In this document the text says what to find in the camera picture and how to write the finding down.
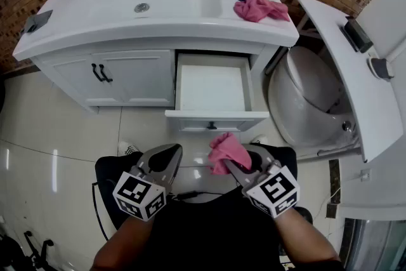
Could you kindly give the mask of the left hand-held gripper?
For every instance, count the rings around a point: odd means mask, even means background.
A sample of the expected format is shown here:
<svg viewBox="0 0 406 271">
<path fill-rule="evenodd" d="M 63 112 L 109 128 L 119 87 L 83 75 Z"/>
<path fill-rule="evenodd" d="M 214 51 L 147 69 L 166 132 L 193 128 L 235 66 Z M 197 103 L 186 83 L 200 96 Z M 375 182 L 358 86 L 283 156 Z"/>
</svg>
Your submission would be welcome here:
<svg viewBox="0 0 406 271">
<path fill-rule="evenodd" d="M 180 144 L 160 145 L 144 152 L 129 171 L 118 172 L 112 192 L 118 208 L 139 220 L 151 220 L 167 203 L 182 157 Z"/>
</svg>

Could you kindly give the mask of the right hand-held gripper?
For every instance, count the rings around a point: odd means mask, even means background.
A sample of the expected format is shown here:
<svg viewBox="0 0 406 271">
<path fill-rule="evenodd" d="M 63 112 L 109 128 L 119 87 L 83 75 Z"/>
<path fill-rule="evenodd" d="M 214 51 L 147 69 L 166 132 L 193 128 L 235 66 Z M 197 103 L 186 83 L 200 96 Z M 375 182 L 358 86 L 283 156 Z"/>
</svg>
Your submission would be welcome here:
<svg viewBox="0 0 406 271">
<path fill-rule="evenodd" d="M 289 168 L 282 166 L 260 144 L 244 144 L 243 147 L 251 158 L 251 169 L 229 159 L 223 162 L 251 204 L 273 219 L 293 208 L 299 201 L 300 187 Z"/>
</svg>

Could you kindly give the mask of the pink cloth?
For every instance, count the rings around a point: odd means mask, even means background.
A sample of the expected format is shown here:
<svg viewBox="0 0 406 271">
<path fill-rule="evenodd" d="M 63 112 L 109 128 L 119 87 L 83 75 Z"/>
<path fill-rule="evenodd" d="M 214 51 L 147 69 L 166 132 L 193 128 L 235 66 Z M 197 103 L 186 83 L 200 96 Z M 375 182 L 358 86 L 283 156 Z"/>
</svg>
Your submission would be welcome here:
<svg viewBox="0 0 406 271">
<path fill-rule="evenodd" d="M 233 7 L 234 12 L 242 19 L 258 23 L 269 17 L 275 20 L 290 21 L 288 7 L 283 3 L 269 0 L 237 1 Z"/>
<path fill-rule="evenodd" d="M 233 133 L 227 132 L 215 137 L 210 142 L 209 147 L 211 151 L 208 159 L 213 164 L 211 171 L 214 175 L 230 174 L 230 170 L 224 163 L 226 159 L 235 161 L 248 170 L 252 167 L 252 160 L 248 151 Z"/>
</svg>

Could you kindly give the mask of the white drawer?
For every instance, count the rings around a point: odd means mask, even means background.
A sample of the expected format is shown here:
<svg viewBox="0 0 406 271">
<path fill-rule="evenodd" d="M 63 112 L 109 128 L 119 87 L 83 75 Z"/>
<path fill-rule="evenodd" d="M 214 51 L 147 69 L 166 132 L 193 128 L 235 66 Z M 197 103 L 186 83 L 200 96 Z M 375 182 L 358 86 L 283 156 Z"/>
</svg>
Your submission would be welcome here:
<svg viewBox="0 0 406 271">
<path fill-rule="evenodd" d="M 198 54 L 178 55 L 175 106 L 164 115 L 188 132 L 247 131 L 270 116 L 255 107 L 247 58 Z"/>
</svg>

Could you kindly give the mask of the person's right forearm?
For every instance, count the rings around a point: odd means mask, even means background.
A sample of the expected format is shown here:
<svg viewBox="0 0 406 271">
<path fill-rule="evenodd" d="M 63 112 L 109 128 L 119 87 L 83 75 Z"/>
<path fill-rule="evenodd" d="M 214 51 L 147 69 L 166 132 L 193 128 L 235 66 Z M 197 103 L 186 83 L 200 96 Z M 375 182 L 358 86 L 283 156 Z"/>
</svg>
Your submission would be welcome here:
<svg viewBox="0 0 406 271">
<path fill-rule="evenodd" d="M 296 271 L 345 271 L 334 247 L 294 208 L 274 219 Z"/>
</svg>

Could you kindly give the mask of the person's left forearm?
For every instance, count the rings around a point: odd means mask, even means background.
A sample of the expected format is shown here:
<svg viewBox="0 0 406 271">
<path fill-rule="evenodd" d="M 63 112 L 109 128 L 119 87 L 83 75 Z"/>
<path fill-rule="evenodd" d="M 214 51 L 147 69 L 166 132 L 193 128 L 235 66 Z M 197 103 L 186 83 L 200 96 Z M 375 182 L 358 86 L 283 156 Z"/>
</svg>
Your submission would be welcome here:
<svg viewBox="0 0 406 271">
<path fill-rule="evenodd" d="M 149 221 L 128 217 L 97 252 L 89 271 L 125 271 L 129 268 L 143 252 L 154 220 L 154 217 Z"/>
</svg>

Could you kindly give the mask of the person's right leg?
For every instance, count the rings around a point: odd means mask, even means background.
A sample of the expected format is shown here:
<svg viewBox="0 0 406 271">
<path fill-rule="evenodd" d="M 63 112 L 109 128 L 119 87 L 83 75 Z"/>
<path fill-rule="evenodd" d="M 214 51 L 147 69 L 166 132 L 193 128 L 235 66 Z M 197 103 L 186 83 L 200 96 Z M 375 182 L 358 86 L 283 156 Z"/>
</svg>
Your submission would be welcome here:
<svg viewBox="0 0 406 271">
<path fill-rule="evenodd" d="M 271 161 L 277 160 L 282 167 L 287 166 L 293 177 L 298 179 L 298 163 L 296 152 L 290 147 L 274 147 L 260 143 L 244 145 L 252 161 L 251 169 L 262 172 Z"/>
</svg>

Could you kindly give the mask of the person's leg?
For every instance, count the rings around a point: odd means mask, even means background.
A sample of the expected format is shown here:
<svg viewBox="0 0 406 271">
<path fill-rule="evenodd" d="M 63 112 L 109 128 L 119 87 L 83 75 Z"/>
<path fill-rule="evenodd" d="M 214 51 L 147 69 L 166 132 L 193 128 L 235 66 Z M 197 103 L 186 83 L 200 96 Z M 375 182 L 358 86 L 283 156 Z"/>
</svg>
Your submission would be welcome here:
<svg viewBox="0 0 406 271">
<path fill-rule="evenodd" d="M 142 155 L 142 152 L 135 152 L 120 157 L 101 157 L 95 164 L 96 180 L 101 198 L 116 230 L 129 215 L 119 209 L 113 197 L 113 191 L 122 173 L 129 172 Z"/>
<path fill-rule="evenodd" d="M 244 145 L 252 161 L 251 169 L 262 172 L 271 161 L 277 160 L 282 167 L 287 166 L 293 177 L 298 179 L 298 163 L 296 152 L 290 147 L 274 147 L 260 143 Z"/>
</svg>

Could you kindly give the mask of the person's left white shoe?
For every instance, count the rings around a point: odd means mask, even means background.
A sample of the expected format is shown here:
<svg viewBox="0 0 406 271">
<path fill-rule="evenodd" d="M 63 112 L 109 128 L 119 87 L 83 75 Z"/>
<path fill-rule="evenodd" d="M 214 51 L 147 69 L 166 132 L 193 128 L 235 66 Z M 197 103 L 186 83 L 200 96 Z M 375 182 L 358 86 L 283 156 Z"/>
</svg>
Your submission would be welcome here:
<svg viewBox="0 0 406 271">
<path fill-rule="evenodd" d="M 131 155 L 139 152 L 139 149 L 132 143 L 121 141 L 118 144 L 118 156 Z"/>
</svg>

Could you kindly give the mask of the person's left leg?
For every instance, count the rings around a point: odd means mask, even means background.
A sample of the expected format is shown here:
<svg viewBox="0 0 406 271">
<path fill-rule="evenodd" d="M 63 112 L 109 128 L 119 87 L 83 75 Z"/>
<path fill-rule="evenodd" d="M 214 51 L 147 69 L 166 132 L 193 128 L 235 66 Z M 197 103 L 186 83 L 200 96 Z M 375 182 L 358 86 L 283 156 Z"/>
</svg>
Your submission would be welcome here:
<svg viewBox="0 0 406 271">
<path fill-rule="evenodd" d="M 96 180 L 101 198 L 116 230 L 129 215 L 119 209 L 113 197 L 113 191 L 122 173 L 129 172 L 142 155 L 142 152 L 135 152 L 120 157 L 101 157 L 95 164 Z"/>
</svg>

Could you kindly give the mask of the black stool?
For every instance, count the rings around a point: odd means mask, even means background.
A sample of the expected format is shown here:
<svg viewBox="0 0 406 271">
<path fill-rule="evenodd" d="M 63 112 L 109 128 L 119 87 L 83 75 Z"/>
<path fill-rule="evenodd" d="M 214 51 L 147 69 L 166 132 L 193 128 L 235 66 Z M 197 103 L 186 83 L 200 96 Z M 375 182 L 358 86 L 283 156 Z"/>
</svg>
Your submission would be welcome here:
<svg viewBox="0 0 406 271">
<path fill-rule="evenodd" d="M 295 206 L 294 209 L 310 224 L 313 224 L 313 217 L 310 211 L 304 207 Z"/>
</svg>

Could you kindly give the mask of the person's black shirt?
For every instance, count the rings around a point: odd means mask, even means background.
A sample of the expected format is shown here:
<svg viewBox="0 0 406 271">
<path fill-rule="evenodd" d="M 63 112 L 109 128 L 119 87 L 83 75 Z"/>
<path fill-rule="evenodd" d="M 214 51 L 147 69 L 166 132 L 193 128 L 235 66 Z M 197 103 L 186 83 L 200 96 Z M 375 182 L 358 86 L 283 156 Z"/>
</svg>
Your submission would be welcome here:
<svg viewBox="0 0 406 271">
<path fill-rule="evenodd" d="M 271 216 L 236 188 L 205 203 L 168 203 L 142 260 L 151 271 L 284 271 L 279 243 Z"/>
</svg>

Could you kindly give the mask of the white cabinet door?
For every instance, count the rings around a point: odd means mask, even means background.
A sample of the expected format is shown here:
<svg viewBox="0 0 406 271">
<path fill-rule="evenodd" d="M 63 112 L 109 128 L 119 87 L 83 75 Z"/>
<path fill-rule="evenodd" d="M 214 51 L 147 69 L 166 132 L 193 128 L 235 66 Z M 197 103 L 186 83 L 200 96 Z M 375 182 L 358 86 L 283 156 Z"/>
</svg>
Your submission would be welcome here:
<svg viewBox="0 0 406 271">
<path fill-rule="evenodd" d="M 96 71 L 101 78 L 99 64 L 105 66 L 105 73 L 113 78 L 107 69 L 104 60 L 95 58 L 93 55 L 79 55 L 69 58 L 59 58 L 52 60 L 49 64 L 61 75 L 68 84 L 73 87 L 89 106 L 113 106 L 122 105 L 122 91 L 115 83 L 97 80 L 92 71 L 91 64 L 96 64 Z"/>
<path fill-rule="evenodd" d="M 122 91 L 124 105 L 172 107 L 175 100 L 173 50 L 126 50 L 93 54 L 104 60 Z"/>
</svg>

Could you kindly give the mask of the white vanity cabinet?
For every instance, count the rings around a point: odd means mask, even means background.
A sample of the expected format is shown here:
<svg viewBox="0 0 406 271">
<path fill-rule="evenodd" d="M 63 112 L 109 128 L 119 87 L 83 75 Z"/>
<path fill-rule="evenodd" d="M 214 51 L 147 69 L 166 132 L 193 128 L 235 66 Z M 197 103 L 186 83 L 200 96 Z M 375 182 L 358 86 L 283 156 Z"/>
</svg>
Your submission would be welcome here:
<svg viewBox="0 0 406 271">
<path fill-rule="evenodd" d="M 41 72 L 43 72 L 51 81 L 53 81 L 61 90 L 63 90 L 71 99 L 78 103 L 81 107 L 86 110 L 97 112 L 100 107 L 114 107 L 114 106 L 127 106 L 127 107 L 140 107 L 140 106 L 129 106 L 129 105 L 113 105 L 113 106 L 89 106 L 86 105 L 83 98 L 78 94 L 78 92 L 71 87 L 64 78 L 59 75 L 54 68 L 50 66 L 50 62 L 59 58 L 69 58 L 79 55 L 93 55 L 95 53 L 104 53 L 111 51 L 126 51 L 126 50 L 173 50 L 175 54 L 175 82 L 174 90 L 176 90 L 176 67 L 179 54 L 198 54 L 198 55 L 221 55 L 221 56 L 237 56 L 247 58 L 249 61 L 249 67 L 251 70 L 252 87 L 254 91 L 254 80 L 259 77 L 262 73 L 266 64 L 270 61 L 272 56 L 276 52 L 275 46 L 263 45 L 258 53 L 252 53 L 247 46 L 233 46 L 230 51 L 221 49 L 219 51 L 214 50 L 197 50 L 197 49 L 178 49 L 174 47 L 165 46 L 163 44 L 157 44 L 153 46 L 146 46 L 144 48 L 137 48 L 134 45 L 129 45 L 125 43 L 110 44 L 101 43 L 97 45 L 89 46 L 74 46 L 65 48 L 62 50 L 50 51 L 42 55 L 37 55 L 34 57 L 35 64 L 39 67 Z M 254 96 L 254 104 L 257 109 L 261 109 L 259 100 Z M 175 106 L 163 107 L 173 110 Z"/>
</svg>

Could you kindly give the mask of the black chair base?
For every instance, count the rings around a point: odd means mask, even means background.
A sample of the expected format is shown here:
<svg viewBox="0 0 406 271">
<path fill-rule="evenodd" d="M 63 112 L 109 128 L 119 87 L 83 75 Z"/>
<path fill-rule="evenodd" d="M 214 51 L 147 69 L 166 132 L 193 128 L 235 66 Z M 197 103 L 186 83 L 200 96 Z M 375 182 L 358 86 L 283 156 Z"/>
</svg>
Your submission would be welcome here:
<svg viewBox="0 0 406 271">
<path fill-rule="evenodd" d="M 0 271 L 57 271 L 47 261 L 48 248 L 54 246 L 51 239 L 46 239 L 41 251 L 38 251 L 30 238 L 31 231 L 23 233 L 30 250 L 30 255 L 26 255 L 16 240 L 8 235 L 0 235 Z"/>
</svg>

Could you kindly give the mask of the black box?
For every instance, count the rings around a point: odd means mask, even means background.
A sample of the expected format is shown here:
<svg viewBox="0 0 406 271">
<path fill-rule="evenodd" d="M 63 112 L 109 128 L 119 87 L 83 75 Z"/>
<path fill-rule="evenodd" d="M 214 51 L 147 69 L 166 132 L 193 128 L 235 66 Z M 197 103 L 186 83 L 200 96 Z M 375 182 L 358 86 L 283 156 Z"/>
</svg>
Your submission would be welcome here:
<svg viewBox="0 0 406 271">
<path fill-rule="evenodd" d="M 340 27 L 341 32 L 356 52 L 367 52 L 373 42 L 354 17 L 347 16 L 346 19 L 347 22 Z"/>
</svg>

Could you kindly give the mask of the white ceramic sink top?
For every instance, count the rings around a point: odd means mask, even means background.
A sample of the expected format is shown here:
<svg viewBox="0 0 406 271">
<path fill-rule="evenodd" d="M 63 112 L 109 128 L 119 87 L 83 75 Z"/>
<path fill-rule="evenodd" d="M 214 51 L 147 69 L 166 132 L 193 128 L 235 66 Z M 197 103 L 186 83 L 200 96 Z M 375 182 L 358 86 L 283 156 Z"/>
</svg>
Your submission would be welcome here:
<svg viewBox="0 0 406 271">
<path fill-rule="evenodd" d="M 24 60 L 54 50 L 118 39 L 210 38 L 292 46 L 292 22 L 264 18 L 252 23 L 233 10 L 236 0 L 47 0 L 47 24 L 24 34 L 13 56 Z M 135 13 L 139 3 L 150 9 Z"/>
</svg>

